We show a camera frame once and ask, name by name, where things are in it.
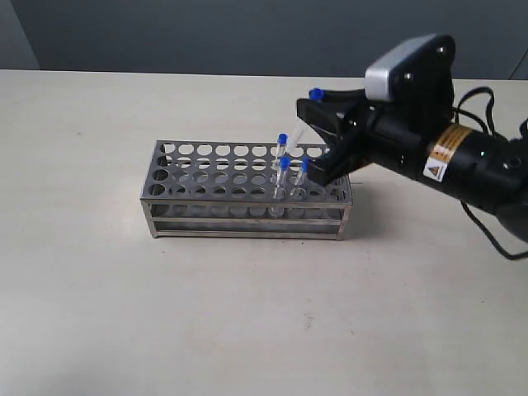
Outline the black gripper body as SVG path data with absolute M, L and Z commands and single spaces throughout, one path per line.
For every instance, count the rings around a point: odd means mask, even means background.
M 345 132 L 356 135 L 345 170 L 355 172 L 372 163 L 400 175 L 419 175 L 431 125 L 425 102 L 371 106 L 357 104 L 345 113 Z

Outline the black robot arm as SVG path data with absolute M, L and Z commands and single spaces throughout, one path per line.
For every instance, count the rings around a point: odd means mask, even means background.
M 301 98 L 296 110 L 328 146 L 310 162 L 310 181 L 326 186 L 373 163 L 472 205 L 527 240 L 526 138 L 457 124 L 450 101 L 370 101 L 362 90 Z

